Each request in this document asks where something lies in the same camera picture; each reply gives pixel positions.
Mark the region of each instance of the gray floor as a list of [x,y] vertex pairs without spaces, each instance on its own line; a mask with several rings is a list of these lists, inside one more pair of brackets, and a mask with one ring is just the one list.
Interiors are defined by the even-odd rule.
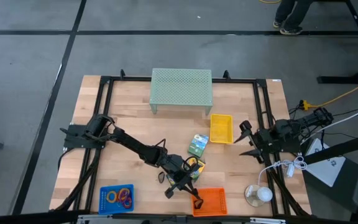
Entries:
[[[358,12],[358,1],[353,1]],[[70,30],[80,1],[0,0],[0,29]],[[80,30],[273,30],[276,4],[253,1],[88,1]],[[306,30],[357,30],[341,3],[313,3]],[[0,36],[0,215],[5,215],[54,83],[68,36]],[[330,100],[355,85],[318,85],[319,75],[358,71],[358,38],[211,35],[77,36],[37,164],[25,213],[48,209],[57,159],[83,75],[150,75],[153,67],[207,68],[214,77],[280,78],[287,104]],[[358,107],[358,91],[327,106],[333,113]],[[330,130],[358,136],[358,118]],[[327,136],[329,145],[346,141]],[[347,155],[358,162],[358,151]],[[347,220],[350,213],[308,187],[313,214]]]

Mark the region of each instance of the green box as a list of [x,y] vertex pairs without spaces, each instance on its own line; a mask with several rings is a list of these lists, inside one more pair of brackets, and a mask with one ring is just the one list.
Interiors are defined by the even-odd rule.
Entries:
[[200,158],[203,155],[207,143],[208,136],[196,134],[190,143],[188,152]]

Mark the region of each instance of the person's leg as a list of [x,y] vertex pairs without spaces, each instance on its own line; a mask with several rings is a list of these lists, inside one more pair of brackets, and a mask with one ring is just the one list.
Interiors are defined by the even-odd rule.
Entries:
[[279,23],[282,23],[284,20],[286,20],[288,15],[291,14],[294,4],[295,0],[282,0],[277,9],[276,17],[274,20]]
[[305,18],[312,2],[313,0],[298,0],[298,3],[296,4],[292,14],[287,19],[287,21],[285,21],[284,29],[291,30],[299,27]]

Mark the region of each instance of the white cable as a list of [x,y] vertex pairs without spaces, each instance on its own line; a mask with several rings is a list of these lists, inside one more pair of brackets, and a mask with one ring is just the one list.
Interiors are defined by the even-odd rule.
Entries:
[[271,167],[278,167],[280,165],[285,165],[286,167],[288,167],[290,164],[293,164],[293,166],[295,168],[298,168],[299,170],[305,170],[308,167],[308,165],[303,161],[303,157],[301,157],[301,156],[296,157],[293,161],[289,161],[289,160],[284,160],[283,162],[282,161],[277,161],[273,165],[268,166],[268,167],[262,169],[262,171],[260,171],[259,177],[258,177],[258,186],[259,186],[259,183],[260,183],[260,175],[262,175],[262,173],[265,170],[267,170],[267,169],[269,169]]
[[334,126],[334,125],[336,125],[336,124],[339,124],[339,123],[341,123],[341,122],[347,121],[348,119],[352,119],[352,118],[354,118],[354,117],[357,116],[357,115],[358,115],[358,113],[355,113],[354,115],[352,115],[352,116],[350,116],[350,117],[348,117],[348,118],[342,119],[342,120],[340,120],[340,121],[337,121],[337,122],[335,122],[335,123],[333,123],[333,124],[330,124],[330,125],[328,125],[328,126],[325,126],[325,127],[321,128],[321,129],[319,129],[318,131],[316,131],[315,133],[313,133],[312,135],[310,135],[308,138],[306,138],[305,140],[303,140],[303,141],[301,142],[301,145],[302,145],[303,143],[305,143],[309,138],[311,138],[311,137],[314,136],[315,134],[319,133],[320,131],[325,130],[325,129],[329,128],[329,127],[332,127],[332,126]]

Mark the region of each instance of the yellow cable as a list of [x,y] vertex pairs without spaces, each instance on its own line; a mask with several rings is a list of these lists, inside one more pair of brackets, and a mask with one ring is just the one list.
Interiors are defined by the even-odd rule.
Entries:
[[337,98],[335,98],[335,99],[332,99],[332,100],[330,100],[330,101],[327,101],[327,102],[325,102],[325,103],[323,103],[323,104],[320,104],[320,105],[307,104],[307,106],[306,106],[305,108],[318,108],[318,107],[321,107],[321,106],[328,105],[328,104],[330,104],[330,103],[332,103],[332,102],[334,102],[334,101],[336,101],[336,100],[342,98],[343,96],[346,96],[346,95],[348,95],[348,94],[351,94],[352,92],[354,92],[354,91],[356,91],[356,90],[358,90],[358,87],[354,88],[354,89],[351,90],[351,91],[348,91],[347,93],[342,94],[341,96],[339,96],[339,97],[337,97]]
[[274,2],[270,2],[270,1],[264,1],[264,0],[259,0],[260,2],[263,2],[265,4],[277,4],[277,3],[280,3],[281,0],[278,0],[278,1],[274,1]]

